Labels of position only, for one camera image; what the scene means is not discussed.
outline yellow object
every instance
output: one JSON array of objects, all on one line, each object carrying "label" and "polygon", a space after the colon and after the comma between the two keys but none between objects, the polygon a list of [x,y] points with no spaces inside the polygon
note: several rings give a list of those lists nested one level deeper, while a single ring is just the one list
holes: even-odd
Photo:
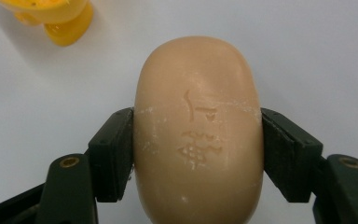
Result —
[{"label": "yellow object", "polygon": [[23,24],[43,23],[48,37],[59,46],[75,43],[93,15],[89,0],[0,0],[0,4]]}]

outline white surface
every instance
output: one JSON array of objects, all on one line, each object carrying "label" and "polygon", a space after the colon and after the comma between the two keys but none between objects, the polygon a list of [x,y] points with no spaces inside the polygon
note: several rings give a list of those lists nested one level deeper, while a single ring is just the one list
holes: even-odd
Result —
[{"label": "white surface", "polygon": [[[358,158],[358,1],[103,1],[73,46],[0,7],[0,202],[44,182],[49,164],[84,152],[115,111],[132,106],[148,54],[184,35],[236,46],[253,68],[262,106]],[[265,176],[250,223],[314,223]],[[123,201],[98,204],[100,223],[149,223],[135,181]]]}]

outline brass screw insert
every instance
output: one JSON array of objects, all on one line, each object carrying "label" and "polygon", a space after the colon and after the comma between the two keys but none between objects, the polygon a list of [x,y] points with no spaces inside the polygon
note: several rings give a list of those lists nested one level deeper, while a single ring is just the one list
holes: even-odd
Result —
[{"label": "brass screw insert", "polygon": [[60,166],[62,168],[69,168],[77,165],[80,162],[80,159],[77,157],[68,157],[60,161]]},{"label": "brass screw insert", "polygon": [[358,161],[357,160],[354,160],[354,159],[351,159],[351,158],[348,158],[348,157],[341,157],[338,159],[342,164],[350,167],[350,168],[353,168],[353,169],[358,169]]}]

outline beige soap bar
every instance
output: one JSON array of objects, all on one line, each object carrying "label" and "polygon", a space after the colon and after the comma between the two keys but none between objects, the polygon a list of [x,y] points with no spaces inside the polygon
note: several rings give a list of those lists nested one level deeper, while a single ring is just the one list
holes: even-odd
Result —
[{"label": "beige soap bar", "polygon": [[134,107],[139,197],[153,223],[245,223],[263,175],[249,65],[228,43],[174,39],[142,69]]}]

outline yellow plastic toy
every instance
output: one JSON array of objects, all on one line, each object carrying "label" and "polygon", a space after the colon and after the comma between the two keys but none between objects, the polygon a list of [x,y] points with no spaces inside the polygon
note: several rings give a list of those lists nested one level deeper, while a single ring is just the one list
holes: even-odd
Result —
[{"label": "yellow plastic toy", "polygon": [[59,46],[75,43],[89,28],[90,0],[0,0],[26,25],[43,23],[48,37]]}]

